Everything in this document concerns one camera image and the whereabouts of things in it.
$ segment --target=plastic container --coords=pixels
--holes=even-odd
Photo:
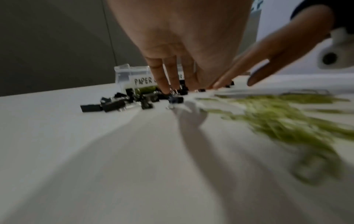
[[[183,75],[182,66],[178,65],[177,70],[180,76],[180,80],[183,80],[184,75]],[[153,78],[149,66],[131,67],[129,64],[125,64],[125,65],[114,67],[114,71],[115,71],[115,83],[120,86],[122,93],[126,93],[125,90],[129,88],[136,89],[140,87],[148,87],[148,86],[156,85],[156,82]],[[147,82],[141,83],[139,85],[139,83],[134,82],[134,77],[137,77],[137,79],[145,78]]]

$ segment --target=table surface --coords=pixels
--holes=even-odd
[[[259,87],[306,88],[353,81],[354,74],[283,75],[273,76]],[[245,77],[235,83],[235,88],[246,88]],[[0,222],[85,146],[138,114],[139,108],[81,112],[81,104],[96,104],[101,97],[119,91],[118,85],[107,84],[0,97]]]

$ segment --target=label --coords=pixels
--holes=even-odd
[[[183,72],[179,72],[178,77],[180,80],[184,80]],[[133,88],[157,86],[157,83],[152,74],[151,75],[129,75],[129,82],[131,83]]]

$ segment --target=black sleeve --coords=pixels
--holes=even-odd
[[[293,19],[302,10],[313,5],[325,5],[332,9],[335,22],[333,29],[345,27],[349,34],[354,34],[354,3],[352,0],[304,0],[291,15]]]

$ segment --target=hand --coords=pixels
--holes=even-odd
[[[179,89],[177,57],[190,90],[211,87],[232,64],[252,0],[107,0],[163,93]]]
[[[288,25],[270,34],[241,54],[233,66],[213,85],[218,89],[244,74],[258,63],[269,62],[254,72],[247,85],[262,81],[298,60],[323,41],[334,25],[332,10],[324,5],[311,6],[299,13]]]

